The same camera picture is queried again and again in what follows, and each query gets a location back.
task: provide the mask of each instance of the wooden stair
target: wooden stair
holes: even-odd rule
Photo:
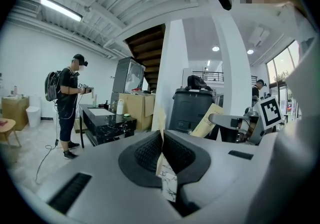
[[[145,66],[144,77],[149,90],[157,89],[165,25],[144,30],[126,39],[134,59]]]

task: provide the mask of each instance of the sneaker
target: sneaker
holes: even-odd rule
[[[75,159],[77,157],[76,154],[70,152],[70,151],[64,151],[63,152],[63,155],[64,155],[64,159]]]
[[[68,143],[68,148],[69,149],[74,149],[74,148],[79,147],[79,146],[80,146],[79,143],[73,143],[72,141],[69,141],[69,143]]]

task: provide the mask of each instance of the white toilet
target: white toilet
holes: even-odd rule
[[[29,126],[35,128],[41,121],[41,97],[30,96],[29,107],[26,109],[26,114],[29,119]]]

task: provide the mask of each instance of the black railing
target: black railing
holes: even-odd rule
[[[209,71],[193,71],[193,75],[201,77],[204,81],[210,82],[224,82],[225,76],[223,72],[209,72]],[[257,82],[257,76],[251,76],[251,83],[255,85]]]

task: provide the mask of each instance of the backpack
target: backpack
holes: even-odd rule
[[[60,74],[61,74],[61,71],[50,72],[45,79],[44,94],[45,94],[45,99],[48,102],[58,99],[58,95],[61,90],[59,86]]]

